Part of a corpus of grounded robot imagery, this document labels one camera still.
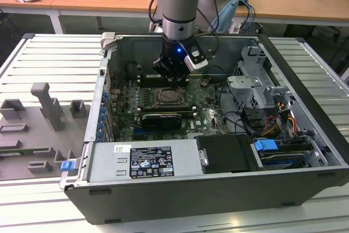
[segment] power supply label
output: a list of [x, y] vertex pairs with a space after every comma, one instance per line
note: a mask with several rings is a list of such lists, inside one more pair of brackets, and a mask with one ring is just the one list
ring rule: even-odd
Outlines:
[[174, 176], [171, 147], [131, 148], [130, 177]]

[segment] blue clip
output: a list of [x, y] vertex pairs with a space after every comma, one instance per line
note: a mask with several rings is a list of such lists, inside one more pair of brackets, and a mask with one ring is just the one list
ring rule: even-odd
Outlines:
[[254, 142], [257, 151], [260, 150], [278, 150], [278, 146], [273, 139], [258, 139]]
[[63, 161], [61, 164], [61, 172], [75, 171], [75, 163], [76, 161], [72, 161], [72, 160]]

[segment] black wire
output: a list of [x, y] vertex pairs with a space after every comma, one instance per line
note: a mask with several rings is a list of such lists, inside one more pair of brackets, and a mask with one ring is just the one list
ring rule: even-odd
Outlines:
[[219, 37], [216, 31], [214, 31], [214, 27], [212, 26], [212, 24], [208, 21], [207, 17], [203, 14], [203, 12], [200, 10], [200, 8], [197, 8], [197, 11], [199, 12], [199, 14], [203, 17], [203, 19], [206, 21], [206, 23], [209, 25], [210, 28], [212, 28], [212, 32], [214, 33], [215, 37], [216, 37], [216, 46], [215, 48], [212, 50], [212, 56], [214, 56], [219, 48]]
[[238, 127], [242, 128], [243, 130], [245, 130], [245, 131], [247, 132], [247, 129], [246, 129], [245, 126], [238, 124], [236, 121], [231, 120], [230, 118], [228, 118], [228, 117], [226, 116], [226, 115], [229, 114], [229, 113], [236, 113], [237, 111], [228, 111], [228, 112], [225, 112], [225, 113], [223, 113], [223, 111], [222, 111], [222, 108], [221, 108], [221, 106], [220, 106], [220, 102], [221, 102], [221, 97], [222, 97], [223, 89], [224, 89], [227, 85], [228, 85], [227, 82], [224, 82], [223, 85], [222, 85], [222, 87], [221, 87], [221, 89], [220, 89], [220, 92], [219, 92], [219, 96], [218, 96], [218, 108], [219, 108], [219, 111], [220, 111], [220, 113], [225, 117], [225, 119], [226, 119], [228, 122], [234, 124], [235, 126], [238, 126]]
[[256, 17], [256, 10], [255, 10], [255, 8], [252, 7], [251, 5], [250, 5], [250, 7], [251, 7], [252, 10], [253, 10], [253, 13], [252, 13], [252, 21], [251, 21], [251, 25], [246, 29], [246, 32], [250, 30], [251, 26], [253, 25], [253, 22], [255, 21], [255, 17]]
[[214, 28], [214, 31], [216, 32], [218, 27], [219, 27], [219, 12], [218, 12], [218, 7], [217, 7], [217, 1], [216, 0], [213, 0], [214, 2], [214, 8], [216, 10], [216, 15], [217, 15], [217, 25], [216, 27]]
[[149, 19], [154, 23], [154, 24], [157, 24], [159, 22], [161, 22], [161, 20], [154, 20], [152, 18], [152, 5], [154, 3], [155, 0], [151, 0], [151, 2], [149, 3], [149, 8], [148, 8], [148, 16], [149, 16]]
[[334, 58], [337, 56], [338, 52], [344, 47], [345, 43], [349, 40], [349, 36], [344, 40], [344, 42], [340, 45], [340, 47], [336, 50], [336, 52], [333, 54], [331, 60], [328, 62], [329, 65], [331, 65]]
[[227, 72], [225, 72], [225, 70], [223, 68], [221, 68], [219, 65], [211, 65], [210, 67], [208, 67], [203, 73], [202, 75], [207, 75], [207, 72], [211, 69], [211, 68], [218, 68], [220, 69], [226, 76], [229, 76], [229, 74]]
[[153, 11], [153, 19], [155, 20], [155, 13], [158, 11], [158, 5], [155, 7], [154, 11]]
[[256, 17], [256, 10], [255, 8], [249, 4], [248, 0], [245, 0], [246, 4], [246, 8], [247, 8], [247, 17], [246, 19], [244, 20], [244, 22], [241, 24], [240, 28], [242, 28], [246, 22], [248, 21], [249, 17], [250, 17], [250, 8], [253, 10], [252, 12], [252, 21], [251, 21], [251, 25], [246, 29], [246, 32], [250, 30], [250, 28], [252, 27], [253, 23], [254, 23], [254, 20], [255, 20], [255, 17]]
[[10, 21], [10, 23], [12, 24], [12, 26], [18, 31], [18, 33], [22, 34], [22, 32], [16, 27], [16, 25], [12, 22], [12, 20], [10, 19], [10, 17], [4, 13], [1, 9], [0, 9], [1, 13], [4, 14], [4, 16], [8, 19], [8, 21]]

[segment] white sticker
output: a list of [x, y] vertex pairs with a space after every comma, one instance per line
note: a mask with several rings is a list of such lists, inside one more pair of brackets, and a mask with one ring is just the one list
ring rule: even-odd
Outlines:
[[131, 145], [115, 145], [114, 146], [114, 153], [130, 152], [130, 151], [131, 151]]

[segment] yellow wire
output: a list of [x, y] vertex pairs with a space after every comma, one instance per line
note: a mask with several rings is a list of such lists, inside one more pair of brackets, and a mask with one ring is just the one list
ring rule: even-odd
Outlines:
[[278, 128], [279, 128], [278, 124], [275, 124], [270, 129], [268, 129], [266, 132], [264, 132], [262, 134], [262, 136], [268, 135], [268, 134], [270, 134], [271, 132], [275, 131]]

